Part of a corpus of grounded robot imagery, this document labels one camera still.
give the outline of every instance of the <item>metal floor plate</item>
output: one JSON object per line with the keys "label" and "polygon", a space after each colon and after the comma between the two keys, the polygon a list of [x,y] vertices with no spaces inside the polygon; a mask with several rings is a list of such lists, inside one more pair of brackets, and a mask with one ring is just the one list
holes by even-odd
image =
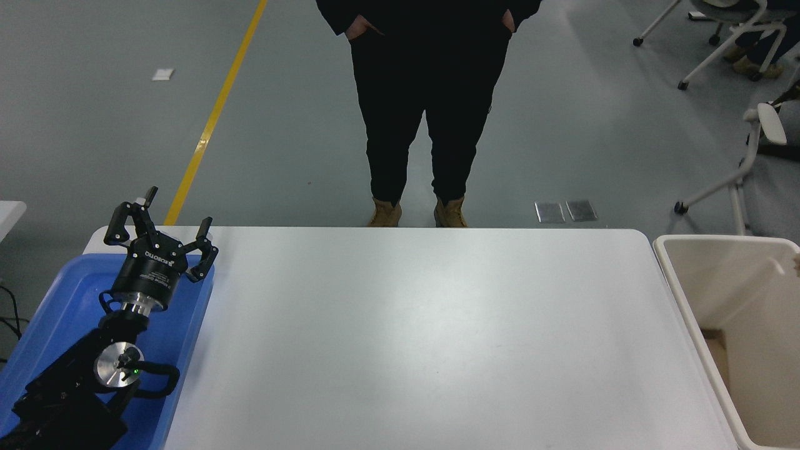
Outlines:
{"label": "metal floor plate", "polygon": [[558,203],[534,202],[539,223],[564,223],[564,210]]}
{"label": "metal floor plate", "polygon": [[574,200],[566,203],[566,209],[570,212],[572,220],[575,222],[588,222],[597,220],[598,215],[594,212],[589,200]]}

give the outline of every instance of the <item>chair wheel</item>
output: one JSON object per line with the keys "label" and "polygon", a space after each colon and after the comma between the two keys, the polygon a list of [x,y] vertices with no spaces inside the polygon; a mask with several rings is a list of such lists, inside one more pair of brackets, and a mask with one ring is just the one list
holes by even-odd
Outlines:
{"label": "chair wheel", "polygon": [[677,202],[672,211],[675,211],[675,214],[684,215],[689,212],[689,208],[683,206],[683,202]]}

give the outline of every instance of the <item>white tabletop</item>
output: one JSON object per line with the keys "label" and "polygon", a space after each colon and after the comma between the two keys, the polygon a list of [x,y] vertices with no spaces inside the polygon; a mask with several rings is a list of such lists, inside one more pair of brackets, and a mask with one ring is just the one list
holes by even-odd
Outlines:
{"label": "white tabletop", "polygon": [[636,231],[212,232],[167,449],[736,448]]}
{"label": "white tabletop", "polygon": [[22,217],[25,209],[26,205],[23,202],[0,200],[0,241],[6,237],[19,218]]}

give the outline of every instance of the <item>chair leg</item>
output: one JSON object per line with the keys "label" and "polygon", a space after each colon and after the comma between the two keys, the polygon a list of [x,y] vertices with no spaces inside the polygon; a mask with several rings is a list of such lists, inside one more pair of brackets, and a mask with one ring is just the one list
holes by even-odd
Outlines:
{"label": "chair leg", "polygon": [[753,167],[753,162],[755,162],[755,156],[758,153],[758,136],[760,134],[761,134],[761,123],[757,121],[753,123],[750,127],[750,143],[747,145],[747,154],[745,155],[744,161],[742,161],[742,164],[739,166],[739,168],[736,171],[730,173],[724,179],[712,184],[711,187],[709,187],[708,189],[705,189],[704,191],[700,191],[697,194],[692,195],[691,197],[689,197],[688,200],[677,202],[675,204],[674,211],[677,214],[683,215],[688,212],[690,206],[694,205],[700,200],[703,200],[704,198],[708,197],[714,192],[719,191],[723,187],[728,187],[729,189],[735,189],[736,184],[739,183],[739,180],[741,180],[743,176],[747,175],[747,173],[750,172],[750,169]]}
{"label": "chair leg", "polygon": [[772,47],[770,51],[766,54],[766,58],[764,58],[764,62],[761,65],[761,68],[758,69],[758,72],[763,74],[766,72],[766,68],[770,66],[770,62],[772,58],[775,56],[775,53],[778,51],[778,46],[781,45],[781,41],[783,37],[786,36],[786,25],[782,23],[776,26],[778,30],[778,36],[775,38],[775,42],[772,43]]}
{"label": "chair leg", "polygon": [[734,209],[734,227],[736,228],[736,234],[744,236],[745,217],[742,213],[742,204],[739,199],[738,183],[731,183],[728,186],[728,192],[730,193],[730,205]]}
{"label": "chair leg", "polygon": [[733,33],[733,35],[731,35],[728,39],[726,39],[726,41],[723,42],[721,46],[717,47],[716,50],[711,52],[711,54],[708,55],[706,59],[703,59],[702,62],[697,67],[694,68],[694,70],[689,72],[689,74],[686,77],[684,77],[683,80],[681,80],[681,83],[678,85],[678,89],[680,90],[686,89],[686,86],[689,85],[689,81],[691,80],[691,78],[694,77],[700,70],[705,69],[706,66],[711,64],[711,62],[714,61],[716,58],[722,56],[722,54],[725,53],[725,50],[728,50],[728,47],[732,46],[736,41],[736,39],[742,35],[743,31],[744,30],[741,27],[739,27],[739,29],[737,29]]}
{"label": "chair leg", "polygon": [[634,45],[635,45],[635,46],[641,46],[641,45],[642,45],[642,42],[645,40],[645,38],[647,37],[647,35],[648,35],[648,34],[650,34],[650,32],[651,32],[651,31],[652,31],[652,30],[653,30],[653,29],[654,29],[654,28],[655,28],[655,27],[656,27],[656,26],[657,26],[659,23],[661,23],[661,21],[662,21],[662,20],[664,20],[664,18],[665,18],[665,17],[666,17],[666,16],[667,16],[667,15],[668,15],[670,12],[672,12],[672,10],[674,10],[674,9],[675,9],[675,7],[676,7],[676,6],[677,6],[677,5],[678,5],[680,2],[681,2],[681,0],[673,0],[673,1],[672,1],[672,3],[671,3],[671,4],[670,4],[670,5],[669,5],[669,6],[668,6],[668,7],[667,7],[665,10],[664,10],[664,12],[662,12],[662,13],[661,13],[661,15],[660,15],[660,16],[658,16],[658,17],[655,19],[655,21],[654,21],[653,23],[651,23],[651,24],[650,24],[650,26],[648,26],[648,27],[647,27],[647,29],[646,29],[646,30],[644,30],[644,32],[642,32],[642,34],[640,34],[640,35],[639,35],[639,37],[638,37],[638,38],[634,39]]}

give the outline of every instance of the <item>work boot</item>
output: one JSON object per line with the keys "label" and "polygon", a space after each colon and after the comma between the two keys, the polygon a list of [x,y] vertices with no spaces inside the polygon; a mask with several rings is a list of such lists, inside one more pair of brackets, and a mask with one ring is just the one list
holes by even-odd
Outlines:
{"label": "work boot", "polygon": [[372,219],[367,224],[368,227],[396,227],[400,223],[402,214],[400,203],[393,207],[392,202],[382,202],[375,197],[372,198],[372,201],[375,202],[375,213],[372,214]]}
{"label": "work boot", "polygon": [[[733,65],[734,72],[737,74],[742,74],[746,76],[751,76],[752,74],[757,74],[758,69],[761,69],[761,64],[756,64],[755,62],[750,61],[749,58],[744,57],[739,59],[737,62],[734,62]],[[778,64],[770,64],[766,67],[764,71],[764,78],[775,79],[783,73],[783,66],[779,66]]]}
{"label": "work boot", "polygon": [[747,54],[748,51],[750,51],[751,48],[753,48],[753,46],[740,47],[734,44],[730,46],[730,49],[726,50],[725,53],[722,54],[722,59],[733,64],[734,62],[737,62],[739,59],[744,58],[744,56]]}
{"label": "work boot", "polygon": [[442,204],[442,199],[436,198],[436,209],[434,209],[434,219],[436,220],[437,227],[460,227],[466,228],[466,221],[464,215],[461,213],[461,205],[464,204],[464,198],[450,200],[447,206]]}

